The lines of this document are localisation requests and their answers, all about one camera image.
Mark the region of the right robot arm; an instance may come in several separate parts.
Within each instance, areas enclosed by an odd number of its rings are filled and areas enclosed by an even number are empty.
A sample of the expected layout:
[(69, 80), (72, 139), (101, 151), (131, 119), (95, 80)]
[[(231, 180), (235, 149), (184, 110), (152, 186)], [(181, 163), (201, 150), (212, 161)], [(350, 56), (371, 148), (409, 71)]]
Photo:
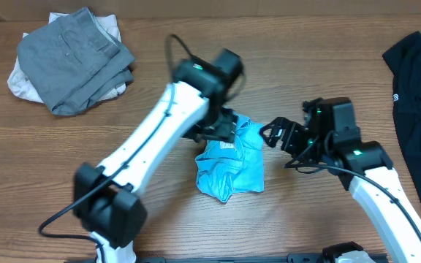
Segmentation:
[(287, 169), (322, 170), (339, 178), (375, 226), (394, 262), (421, 262), (421, 218), (401, 185), (391, 158), (377, 141), (363, 142), (347, 97), (303, 103), (305, 123), (277, 117), (259, 133), (289, 153)]

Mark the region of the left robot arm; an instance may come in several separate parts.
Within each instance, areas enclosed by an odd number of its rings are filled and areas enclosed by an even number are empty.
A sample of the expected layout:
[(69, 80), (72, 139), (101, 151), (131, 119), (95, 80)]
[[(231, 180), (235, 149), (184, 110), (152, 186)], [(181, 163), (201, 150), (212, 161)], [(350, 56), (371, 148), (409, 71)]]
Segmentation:
[(73, 213), (96, 243), (96, 262), (135, 262), (133, 241), (147, 217), (140, 197), (180, 138), (234, 142), (238, 117), (225, 103), (241, 75), (241, 58), (228, 49), (212, 63), (182, 60), (133, 134), (97, 166), (76, 171)]

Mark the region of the light blue printed t-shirt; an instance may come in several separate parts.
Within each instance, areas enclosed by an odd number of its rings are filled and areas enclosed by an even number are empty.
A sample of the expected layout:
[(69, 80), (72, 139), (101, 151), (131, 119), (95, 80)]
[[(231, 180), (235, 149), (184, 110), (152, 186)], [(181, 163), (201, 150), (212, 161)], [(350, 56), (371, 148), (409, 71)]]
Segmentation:
[(207, 141), (195, 159), (196, 186), (202, 193), (225, 203), (233, 194), (264, 191), (261, 128), (262, 124), (239, 115), (233, 143)]

